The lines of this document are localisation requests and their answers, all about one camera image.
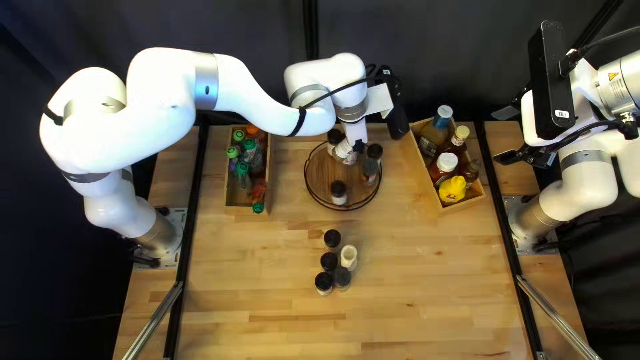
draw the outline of metal rail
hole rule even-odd
[[[529,299],[535,302],[544,312],[560,334],[573,346],[573,348],[587,360],[602,360],[598,354],[589,346],[589,344],[578,335],[573,327],[554,309],[549,301],[522,275],[516,276],[518,286],[527,294]]]
[[[184,283],[182,281],[178,281],[173,284],[173,287],[169,290],[169,292],[164,296],[164,299],[158,305],[154,314],[151,315],[151,318],[147,322],[147,324],[142,328],[138,337],[133,341],[133,344],[127,350],[127,353],[124,354],[122,360],[135,360],[138,358],[138,355],[145,348],[145,345],[153,335],[154,331],[162,322],[162,319],[166,315],[166,312],[173,306],[173,303],[178,298],[178,296],[182,293],[182,285]]]

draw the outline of green bottle cap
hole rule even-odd
[[[251,150],[253,148],[255,148],[255,140],[254,139],[246,139],[242,145],[244,146],[245,150]]]
[[[244,161],[240,161],[236,165],[236,174],[238,175],[249,174],[249,164],[245,163]]]
[[[244,131],[236,130],[234,131],[234,141],[241,142],[244,140]]]
[[[254,213],[259,214],[262,213],[264,211],[264,204],[261,202],[256,202],[251,209],[253,210]]]
[[[240,155],[240,152],[238,151],[238,148],[235,146],[231,146],[227,149],[227,157],[230,159],[235,159],[238,157],[238,155]]]

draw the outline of wooden table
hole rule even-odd
[[[487,124],[493,153],[522,138],[510,124]],[[276,137],[275,205],[268,217],[224,214],[228,128],[211,128],[180,359],[532,358],[491,198],[438,217],[398,142],[384,125],[369,127],[370,142],[385,149],[383,184],[370,204],[347,213],[316,204],[302,170],[321,136]],[[473,137],[468,147],[478,158]],[[194,130],[159,154],[153,205],[186,206],[196,143]],[[516,170],[497,165],[502,191],[537,192],[532,172],[514,181]],[[481,179],[490,193],[486,175]],[[323,231],[331,228],[358,247],[359,266],[347,292],[320,297],[313,279]],[[552,256],[523,262],[536,286],[552,298],[561,295],[552,302],[581,330],[561,262]],[[174,270],[133,273],[114,359],[122,358],[174,280]],[[166,324],[167,318],[141,359],[162,358]]]

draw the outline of yellow mustard bottle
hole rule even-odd
[[[467,193],[467,181],[462,176],[454,176],[440,184],[438,194],[443,205],[460,201]]]

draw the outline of wooden crate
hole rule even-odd
[[[235,130],[242,130],[246,134],[246,126],[232,126],[229,131],[228,144],[230,147],[233,144],[233,133]],[[267,184],[267,191],[264,194],[264,211],[261,214],[255,214],[252,209],[253,202],[251,197],[237,185],[236,174],[229,171],[229,161],[227,158],[227,169],[225,170],[225,213],[230,215],[250,215],[261,216],[262,214],[268,214],[271,211],[271,159],[273,159],[273,138],[271,134],[267,134],[267,144],[260,144],[262,151],[264,152],[264,176],[260,176],[256,179],[252,178],[253,183],[258,183],[265,180]]]
[[[422,152],[418,148],[420,130],[422,130],[422,128],[431,120],[433,120],[433,118],[411,123],[411,136],[405,136],[401,140],[403,142],[403,146],[406,147],[405,153],[408,154],[408,158],[410,159],[410,161],[415,162],[415,168],[418,173],[417,176],[419,178],[421,186],[424,187],[424,191],[426,192],[429,201],[439,212],[450,212],[457,209],[463,209],[477,203],[479,200],[483,199],[486,196],[484,194],[484,188],[480,183],[480,178],[476,179],[476,181],[471,184],[471,187],[467,189],[467,194],[462,200],[447,206],[443,206],[440,202],[438,192],[433,187],[433,182],[431,181],[431,177],[429,177],[429,172],[427,170],[427,166],[429,165],[430,161],[425,155],[422,154]],[[451,121],[449,121],[449,136],[451,136],[455,132],[455,130],[456,123],[453,119],[451,119]],[[467,152],[465,153],[465,157],[467,161],[470,160],[469,154]]]

